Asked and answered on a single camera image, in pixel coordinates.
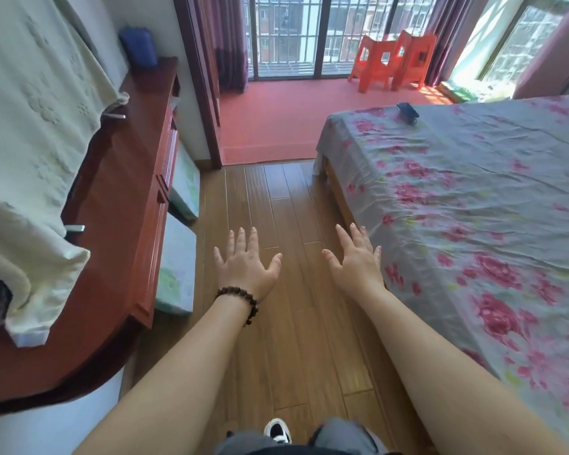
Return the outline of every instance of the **stool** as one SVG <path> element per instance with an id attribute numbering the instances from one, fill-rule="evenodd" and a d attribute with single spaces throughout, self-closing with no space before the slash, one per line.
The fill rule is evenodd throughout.
<path id="1" fill-rule="evenodd" d="M 415 81 L 419 82 L 418 88 L 423 88 L 428 66 L 434 53 L 434 45 L 436 45 L 436 35 L 428 33 L 416 37 L 403 30 L 399 36 L 399 42 L 405 51 L 401 64 L 392 78 L 392 90 L 397 91 L 403 83 Z"/>
<path id="2" fill-rule="evenodd" d="M 383 88 L 388 88 L 390 77 L 395 74 L 402 59 L 399 57 L 401 50 L 399 43 L 399 41 L 377 41 L 366 35 L 362 38 L 354 66 L 348 76 L 348 81 L 352 81 L 354 77 L 359 78 L 358 92 L 365 93 L 373 81 L 385 81 Z M 361 60 L 360 57 L 365 49 L 369 51 L 367 60 Z M 386 52 L 390 53 L 387 64 L 382 62 Z"/>

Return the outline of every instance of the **floor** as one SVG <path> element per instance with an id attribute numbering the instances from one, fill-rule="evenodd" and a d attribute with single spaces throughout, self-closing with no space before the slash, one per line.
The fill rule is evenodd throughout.
<path id="1" fill-rule="evenodd" d="M 217 275 L 213 246 L 228 229 L 259 231 L 261 259 L 283 253 L 283 272 L 251 326 L 244 328 L 226 373 L 199 454 L 227 430 L 257 429 L 283 418 L 304 444 L 329 416 L 362 422 L 392 450 L 431 451 L 377 332 L 333 284 L 321 250 L 341 258 L 335 234 L 343 223 L 325 180 L 311 162 L 233 166 L 203 173 L 197 233 L 194 313 L 156 312 L 137 353 L 137 382 L 202 316 Z"/>
<path id="2" fill-rule="evenodd" d="M 373 83 L 366 94 L 358 81 L 322 79 L 249 83 L 243 94 L 220 100 L 221 160 L 225 166 L 256 162 L 303 160 L 316 156 L 316 144 L 326 118 L 337 112 L 399 102 L 449 104 L 433 88 L 407 85 L 384 91 Z"/>

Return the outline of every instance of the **cabinet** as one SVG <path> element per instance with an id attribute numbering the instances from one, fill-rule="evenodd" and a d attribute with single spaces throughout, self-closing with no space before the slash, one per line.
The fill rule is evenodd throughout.
<path id="1" fill-rule="evenodd" d="M 120 370 L 152 326 L 178 137 L 171 99 L 176 58 L 131 72 L 128 105 L 93 137 L 62 213 L 83 224 L 68 236 L 91 251 L 48 341 L 16 348 L 0 330 L 0 414 L 64 402 L 97 389 Z"/>

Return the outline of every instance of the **beaded bracelet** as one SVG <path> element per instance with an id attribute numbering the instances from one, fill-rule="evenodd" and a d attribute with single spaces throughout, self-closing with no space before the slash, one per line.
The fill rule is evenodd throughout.
<path id="1" fill-rule="evenodd" d="M 253 295 L 247 292 L 245 289 L 241 289 L 235 286 L 228 286 L 225 288 L 221 288 L 217 291 L 217 295 L 215 296 L 215 300 L 217 297 L 224 294 L 232 294 L 232 295 L 240 295 L 250 304 L 250 314 L 247 318 L 246 325 L 249 326 L 251 324 L 251 319 L 255 317 L 259 309 L 257 308 L 257 300 L 253 298 Z"/>

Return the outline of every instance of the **black and white sneaker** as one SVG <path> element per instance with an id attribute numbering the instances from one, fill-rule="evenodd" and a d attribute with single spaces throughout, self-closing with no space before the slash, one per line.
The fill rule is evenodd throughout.
<path id="1" fill-rule="evenodd" d="M 266 425 L 263 434 L 271 437 L 278 444 L 293 444 L 291 433 L 286 423 L 279 418 L 274 418 Z"/>

